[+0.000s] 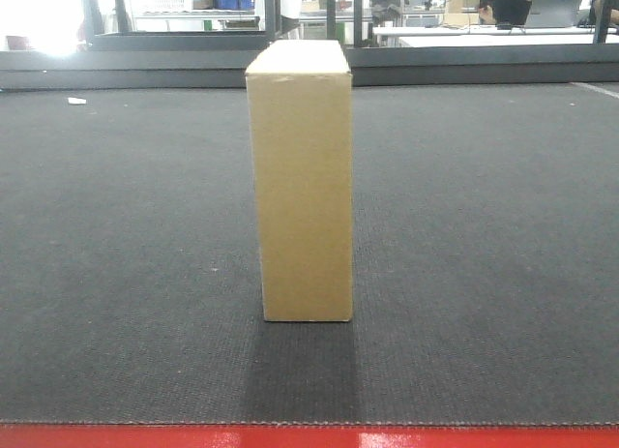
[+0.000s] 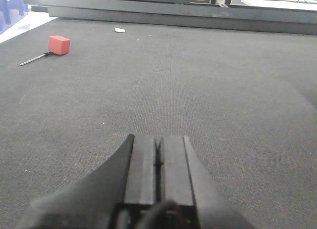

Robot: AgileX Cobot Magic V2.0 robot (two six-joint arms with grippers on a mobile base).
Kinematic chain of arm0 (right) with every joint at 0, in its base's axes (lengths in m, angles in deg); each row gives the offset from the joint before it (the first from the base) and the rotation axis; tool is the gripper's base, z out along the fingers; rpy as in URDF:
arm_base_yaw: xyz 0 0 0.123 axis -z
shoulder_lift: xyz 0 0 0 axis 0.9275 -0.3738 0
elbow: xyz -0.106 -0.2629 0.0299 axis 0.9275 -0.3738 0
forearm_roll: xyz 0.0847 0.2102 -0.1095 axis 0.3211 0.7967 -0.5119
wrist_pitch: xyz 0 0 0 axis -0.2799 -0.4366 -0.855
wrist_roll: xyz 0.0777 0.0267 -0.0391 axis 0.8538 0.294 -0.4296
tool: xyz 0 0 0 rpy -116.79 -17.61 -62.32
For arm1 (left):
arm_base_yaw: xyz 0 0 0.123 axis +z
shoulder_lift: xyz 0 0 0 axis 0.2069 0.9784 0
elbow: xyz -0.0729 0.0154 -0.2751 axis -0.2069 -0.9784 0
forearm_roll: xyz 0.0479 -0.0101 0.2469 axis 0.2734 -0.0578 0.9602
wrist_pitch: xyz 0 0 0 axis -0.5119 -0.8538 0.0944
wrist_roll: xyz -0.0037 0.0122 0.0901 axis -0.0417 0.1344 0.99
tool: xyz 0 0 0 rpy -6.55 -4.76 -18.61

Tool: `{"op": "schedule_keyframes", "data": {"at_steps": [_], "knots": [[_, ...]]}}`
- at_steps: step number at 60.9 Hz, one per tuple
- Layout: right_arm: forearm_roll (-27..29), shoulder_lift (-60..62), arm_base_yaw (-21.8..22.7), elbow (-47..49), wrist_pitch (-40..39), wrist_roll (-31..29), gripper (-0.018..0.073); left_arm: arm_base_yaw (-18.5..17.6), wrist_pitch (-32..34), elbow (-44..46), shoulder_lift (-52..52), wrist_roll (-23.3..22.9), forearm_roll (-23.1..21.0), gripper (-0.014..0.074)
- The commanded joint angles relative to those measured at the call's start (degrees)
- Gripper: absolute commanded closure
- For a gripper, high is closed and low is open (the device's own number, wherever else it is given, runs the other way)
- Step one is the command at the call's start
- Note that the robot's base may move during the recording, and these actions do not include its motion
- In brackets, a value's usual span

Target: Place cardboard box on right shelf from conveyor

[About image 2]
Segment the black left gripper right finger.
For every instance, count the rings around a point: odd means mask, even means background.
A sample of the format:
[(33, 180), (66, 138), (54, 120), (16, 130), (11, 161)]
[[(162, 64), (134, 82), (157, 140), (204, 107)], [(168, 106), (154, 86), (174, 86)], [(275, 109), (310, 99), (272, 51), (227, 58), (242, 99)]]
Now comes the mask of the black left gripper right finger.
[(161, 198), (174, 200), (198, 229), (254, 228), (218, 190), (189, 137), (163, 136), (160, 156)]

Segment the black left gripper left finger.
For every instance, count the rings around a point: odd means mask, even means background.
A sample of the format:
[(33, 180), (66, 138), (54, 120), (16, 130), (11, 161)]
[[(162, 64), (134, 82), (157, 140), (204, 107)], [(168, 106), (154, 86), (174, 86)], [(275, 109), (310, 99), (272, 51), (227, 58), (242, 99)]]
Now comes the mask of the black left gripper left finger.
[(121, 206), (156, 200), (153, 136), (129, 134), (96, 170), (57, 192), (33, 200), (18, 229), (108, 229)]

